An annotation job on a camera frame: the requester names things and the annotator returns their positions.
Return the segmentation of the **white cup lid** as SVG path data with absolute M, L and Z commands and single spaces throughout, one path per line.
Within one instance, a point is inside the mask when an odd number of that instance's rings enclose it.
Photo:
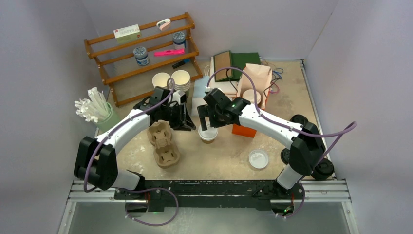
M 215 139 L 218 135 L 218 129 L 211 127 L 211 125 L 208 123 L 206 131 L 202 131 L 201 126 L 199 126 L 198 134 L 201 139 Z
M 269 163 L 269 156 L 264 150 L 256 149 L 249 153 L 248 160 L 252 167 L 263 169 Z

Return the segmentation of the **orange paper bag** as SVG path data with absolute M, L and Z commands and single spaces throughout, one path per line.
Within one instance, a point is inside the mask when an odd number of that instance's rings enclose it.
M 254 138 L 256 133 L 260 132 L 279 142 L 287 139 L 288 132 L 273 123 L 276 121 L 286 124 L 286 121 L 265 111 L 267 102 L 265 95 L 268 93 L 265 89 L 270 85 L 271 77 L 272 69 L 269 66 L 246 64 L 238 84 L 236 97 L 241 98 L 244 91 L 253 89 L 261 94 L 262 100 L 260 105 L 251 103 L 242 110 L 242 115 L 239 117 L 240 125 L 232 125 L 233 134 Z

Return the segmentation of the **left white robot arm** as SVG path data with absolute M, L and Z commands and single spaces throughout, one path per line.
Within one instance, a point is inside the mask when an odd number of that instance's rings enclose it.
M 110 130 L 95 138 L 84 137 L 74 167 L 74 176 L 84 181 L 84 191 L 90 192 L 87 185 L 92 184 L 95 189 L 119 188 L 126 190 L 132 199 L 142 198 L 145 178 L 137 172 L 119 169 L 116 154 L 137 134 L 160 120 L 166 121 L 174 130 L 195 130 L 186 108 L 187 97 L 184 91 L 155 87 L 151 96 L 134 105 L 129 114 Z

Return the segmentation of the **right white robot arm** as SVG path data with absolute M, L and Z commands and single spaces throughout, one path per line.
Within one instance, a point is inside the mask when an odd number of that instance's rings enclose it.
M 217 88 L 206 93 L 204 101 L 204 105 L 197 107 L 202 130 L 208 125 L 219 128 L 236 124 L 261 132 L 290 151 L 289 162 L 273 186 L 274 194 L 279 198 L 290 195 L 293 186 L 311 175 L 323 158 L 326 148 L 317 126 L 311 122 L 302 125 L 281 119 L 244 98 L 230 100 Z

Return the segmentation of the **brown paper cup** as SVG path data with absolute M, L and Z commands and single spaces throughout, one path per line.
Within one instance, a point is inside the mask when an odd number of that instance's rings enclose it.
M 215 139 L 201 139 L 201 141 L 203 142 L 203 143 L 205 143 L 205 144 L 211 144 L 211 143 L 213 143 L 214 142 L 214 140 Z

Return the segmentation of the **white cup lid picked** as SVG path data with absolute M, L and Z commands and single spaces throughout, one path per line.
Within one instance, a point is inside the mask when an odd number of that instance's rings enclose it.
M 262 96 L 258 91 L 254 91 L 253 89 L 249 89 L 243 92 L 242 98 L 248 100 L 252 104 L 260 105 Z

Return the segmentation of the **pulp cup carrier tray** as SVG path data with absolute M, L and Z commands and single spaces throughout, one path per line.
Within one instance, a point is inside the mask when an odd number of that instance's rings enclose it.
M 154 147 L 153 155 L 160 168 L 176 165 L 181 153 L 172 139 L 172 129 L 168 121 L 159 120 L 147 129 L 150 144 Z

